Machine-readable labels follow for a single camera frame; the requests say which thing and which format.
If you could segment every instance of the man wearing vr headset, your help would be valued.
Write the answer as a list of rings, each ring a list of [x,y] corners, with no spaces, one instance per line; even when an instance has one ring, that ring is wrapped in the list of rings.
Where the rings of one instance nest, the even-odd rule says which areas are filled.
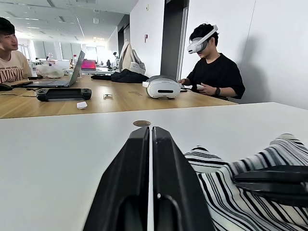
[[[202,24],[193,31],[188,52],[197,53],[201,59],[188,77],[181,79],[179,83],[192,85],[192,91],[204,95],[222,99],[241,99],[245,87],[240,71],[235,62],[218,53],[217,31],[217,26],[211,24]]]

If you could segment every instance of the black game console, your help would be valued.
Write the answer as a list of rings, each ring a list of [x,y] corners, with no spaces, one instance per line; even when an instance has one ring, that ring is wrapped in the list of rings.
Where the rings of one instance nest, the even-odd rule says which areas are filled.
[[[40,89],[37,91],[37,99],[47,102],[56,99],[84,99],[89,100],[92,96],[92,90],[88,88],[55,88]]]

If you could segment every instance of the person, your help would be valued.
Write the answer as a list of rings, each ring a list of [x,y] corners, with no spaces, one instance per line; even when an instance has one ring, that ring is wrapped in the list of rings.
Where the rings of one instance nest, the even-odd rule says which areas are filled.
[[[190,41],[199,41],[212,32],[211,24],[198,26],[190,36]],[[217,51],[218,33],[212,34],[204,43],[203,50],[197,54],[200,60],[187,78],[181,79],[179,83],[190,86],[192,91],[227,100],[227,97],[241,99],[245,87],[243,85],[240,71],[235,62]]]
[[[18,51],[14,25],[0,17],[0,83],[19,81],[31,76],[26,57]]]
[[[108,67],[108,68],[111,68],[111,62],[110,62],[109,59],[107,60],[107,67]]]

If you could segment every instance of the ear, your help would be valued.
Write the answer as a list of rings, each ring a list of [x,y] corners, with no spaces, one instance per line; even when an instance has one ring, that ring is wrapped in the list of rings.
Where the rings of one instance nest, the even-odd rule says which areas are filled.
[[[212,44],[214,44],[215,45],[215,39],[212,37],[211,39],[210,39],[210,44],[212,45]]]

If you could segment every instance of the ceiling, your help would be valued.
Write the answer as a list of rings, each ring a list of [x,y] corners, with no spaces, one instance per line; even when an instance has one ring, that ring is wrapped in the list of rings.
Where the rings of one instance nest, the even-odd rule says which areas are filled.
[[[15,25],[19,38],[104,43],[137,1],[0,0],[0,16]]]

